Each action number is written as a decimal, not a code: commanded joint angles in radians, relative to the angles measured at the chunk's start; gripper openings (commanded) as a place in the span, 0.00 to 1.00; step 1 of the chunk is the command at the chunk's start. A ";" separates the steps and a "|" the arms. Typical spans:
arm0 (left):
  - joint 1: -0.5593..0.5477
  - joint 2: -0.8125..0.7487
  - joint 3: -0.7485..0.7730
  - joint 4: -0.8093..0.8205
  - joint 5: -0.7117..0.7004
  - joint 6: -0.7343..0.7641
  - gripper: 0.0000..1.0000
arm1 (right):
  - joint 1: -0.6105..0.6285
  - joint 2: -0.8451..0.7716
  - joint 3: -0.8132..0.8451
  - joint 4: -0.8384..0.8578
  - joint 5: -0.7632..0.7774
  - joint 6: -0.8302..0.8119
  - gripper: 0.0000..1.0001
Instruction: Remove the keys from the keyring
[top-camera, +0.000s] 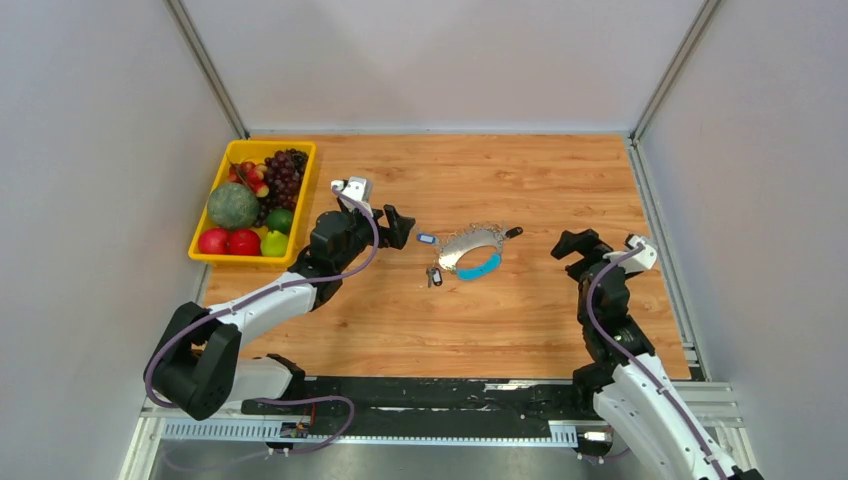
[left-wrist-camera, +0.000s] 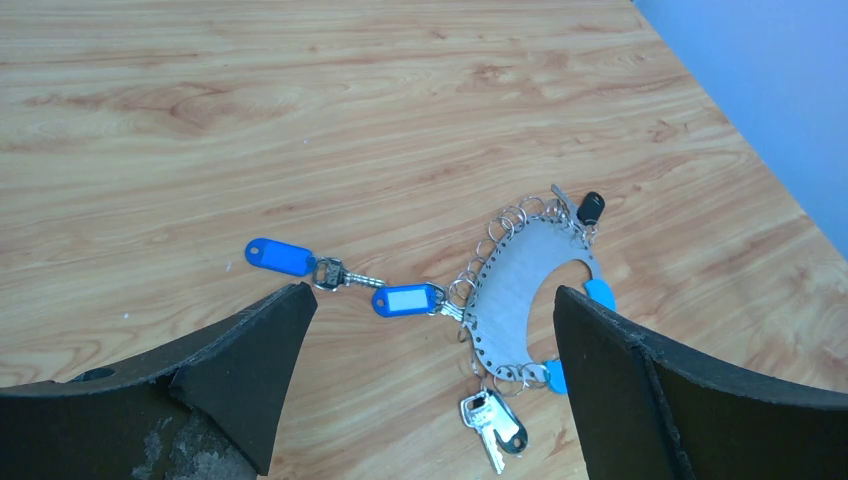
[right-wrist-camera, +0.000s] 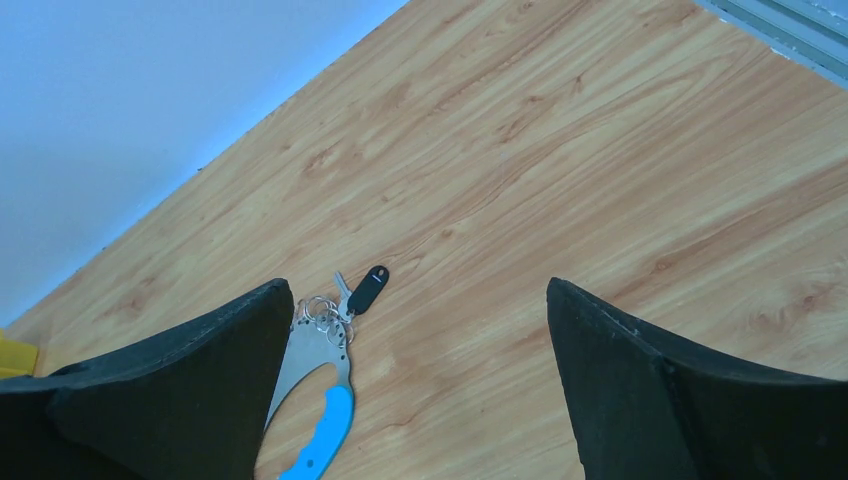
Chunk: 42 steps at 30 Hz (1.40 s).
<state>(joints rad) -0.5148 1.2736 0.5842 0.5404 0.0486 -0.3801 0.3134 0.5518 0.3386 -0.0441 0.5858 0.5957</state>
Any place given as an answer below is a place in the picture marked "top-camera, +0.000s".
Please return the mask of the silver crescent key organizer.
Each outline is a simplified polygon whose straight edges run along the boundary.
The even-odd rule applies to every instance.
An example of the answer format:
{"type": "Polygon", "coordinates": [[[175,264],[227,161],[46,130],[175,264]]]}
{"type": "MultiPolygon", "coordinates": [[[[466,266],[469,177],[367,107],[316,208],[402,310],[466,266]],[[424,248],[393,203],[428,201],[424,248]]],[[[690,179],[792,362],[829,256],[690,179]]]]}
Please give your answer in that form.
{"type": "Polygon", "coordinates": [[[462,281],[478,280],[496,271],[502,264],[503,247],[507,240],[507,229],[496,223],[470,224],[437,242],[436,265],[443,271],[462,281]],[[462,268],[462,258],[474,250],[491,248],[489,257],[482,263],[462,268]]]}

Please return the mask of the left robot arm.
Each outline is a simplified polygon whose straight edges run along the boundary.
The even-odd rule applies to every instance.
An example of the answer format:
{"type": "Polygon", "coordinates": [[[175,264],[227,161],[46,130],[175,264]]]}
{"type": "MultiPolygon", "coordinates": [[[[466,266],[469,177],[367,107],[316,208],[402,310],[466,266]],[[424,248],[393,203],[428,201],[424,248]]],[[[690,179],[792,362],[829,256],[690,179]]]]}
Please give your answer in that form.
{"type": "Polygon", "coordinates": [[[326,304],[356,274],[354,260],[381,248],[401,250],[415,219],[394,206],[376,210],[347,196],[321,214],[308,245],[277,280],[211,308],[178,307],[143,373],[147,397],[163,408],[205,420],[233,402],[269,402],[297,412],[306,388],[300,370],[277,354],[243,359],[240,351],[269,330],[326,304]]]}

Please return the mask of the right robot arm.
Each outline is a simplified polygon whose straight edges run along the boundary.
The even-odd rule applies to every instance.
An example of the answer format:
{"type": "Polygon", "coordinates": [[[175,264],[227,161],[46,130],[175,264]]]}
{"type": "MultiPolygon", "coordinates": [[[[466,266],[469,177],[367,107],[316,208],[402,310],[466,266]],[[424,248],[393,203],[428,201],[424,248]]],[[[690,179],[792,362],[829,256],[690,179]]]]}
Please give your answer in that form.
{"type": "Polygon", "coordinates": [[[669,379],[655,347],[629,312],[629,279],[654,268],[651,240],[631,234],[616,250],[593,229],[565,230],[555,259],[578,287],[577,320],[591,363],[573,373],[571,403],[584,417],[599,416],[658,479],[759,479],[707,432],[669,379]]]}

